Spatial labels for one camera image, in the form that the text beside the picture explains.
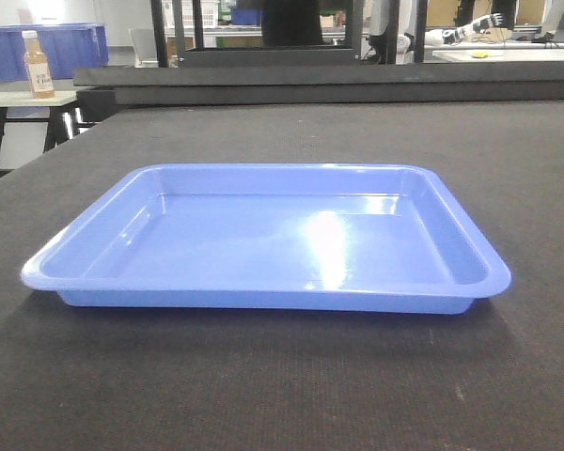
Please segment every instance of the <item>tray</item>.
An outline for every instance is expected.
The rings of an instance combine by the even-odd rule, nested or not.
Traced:
[[[457,314],[510,274],[426,169],[162,164],[115,185],[22,279],[71,305]]]

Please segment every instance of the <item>tray inner bottom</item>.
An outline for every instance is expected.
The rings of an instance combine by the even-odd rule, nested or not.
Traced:
[[[414,202],[400,195],[160,195],[85,276],[221,289],[454,284]]]

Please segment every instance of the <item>white table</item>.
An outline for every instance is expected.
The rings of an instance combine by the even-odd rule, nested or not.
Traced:
[[[426,50],[472,50],[472,49],[513,49],[513,50],[554,50],[564,49],[564,42],[539,43],[519,40],[506,40],[503,42],[490,42],[483,40],[462,41],[459,44],[427,45]]]
[[[15,106],[43,106],[50,109],[48,117],[8,117],[8,108]],[[68,113],[77,106],[77,93],[73,90],[56,91],[50,99],[34,99],[31,91],[0,91],[0,148],[4,136],[4,126],[7,122],[47,122],[44,152],[57,144],[62,144],[69,139],[67,127],[63,122],[63,114]],[[79,129],[72,117],[73,134],[78,134]],[[0,169],[0,177],[8,170]]]
[[[484,58],[474,57],[485,52]],[[500,61],[564,61],[564,49],[485,49],[473,50],[435,50],[432,56],[457,63],[489,63]]]

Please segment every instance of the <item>orange liquid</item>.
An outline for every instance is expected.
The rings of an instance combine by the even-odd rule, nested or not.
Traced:
[[[50,70],[48,69],[48,57],[41,50],[39,46],[39,41],[37,39],[24,39],[25,43],[25,56],[24,61],[27,66],[27,75],[29,77],[29,84],[31,86],[31,92],[36,99],[49,99],[55,96],[55,90],[53,88],[52,77],[50,76]],[[45,75],[42,79],[42,84],[32,80],[36,68],[41,68],[41,72]]]

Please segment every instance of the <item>dark gray table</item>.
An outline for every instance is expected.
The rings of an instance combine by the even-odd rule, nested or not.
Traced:
[[[426,166],[512,287],[432,317],[72,308],[19,282],[165,162]],[[564,450],[564,102],[131,110],[0,179],[0,449]]]

